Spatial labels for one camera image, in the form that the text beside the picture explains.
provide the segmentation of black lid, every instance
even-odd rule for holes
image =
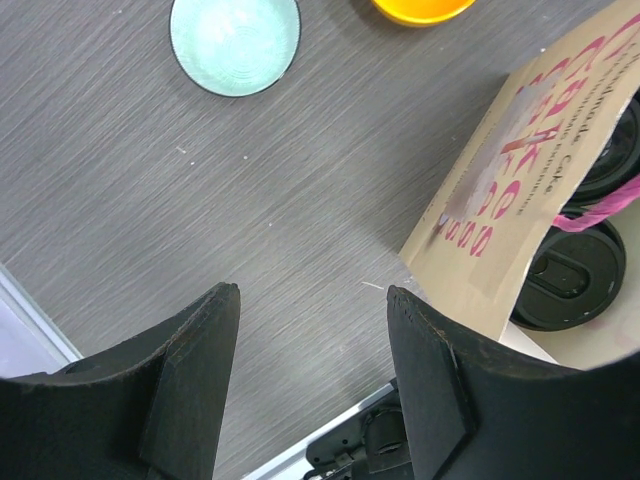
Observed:
[[[633,98],[604,150],[568,204],[584,206],[597,203],[639,174],[640,103]]]
[[[563,211],[576,217],[576,209]],[[557,331],[600,315],[622,285],[626,254],[620,235],[605,221],[581,233],[552,228],[542,241],[516,301],[512,321]]]

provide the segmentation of tabletop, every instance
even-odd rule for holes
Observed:
[[[397,252],[508,72],[609,3],[414,30],[300,0],[292,68],[228,99],[176,63],[170,0],[4,0],[0,262],[85,355],[238,283],[214,477],[241,478],[394,376]]]

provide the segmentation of bowl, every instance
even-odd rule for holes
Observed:
[[[300,43],[295,0],[175,0],[170,35],[185,73],[227,97],[261,92],[293,62]]]
[[[451,20],[475,0],[372,0],[385,16],[409,27],[429,27]]]

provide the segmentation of light green bowl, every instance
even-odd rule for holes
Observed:
[[[171,44],[191,79],[244,97],[276,83],[300,43],[295,0],[175,0]]]

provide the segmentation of cardboard box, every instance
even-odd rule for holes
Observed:
[[[509,77],[401,252],[434,308],[502,337],[553,219],[640,87],[639,60],[640,3],[618,0]],[[640,218],[630,210],[616,223],[629,266],[615,307],[577,329],[527,332],[562,364],[589,368],[640,347],[630,320]]]

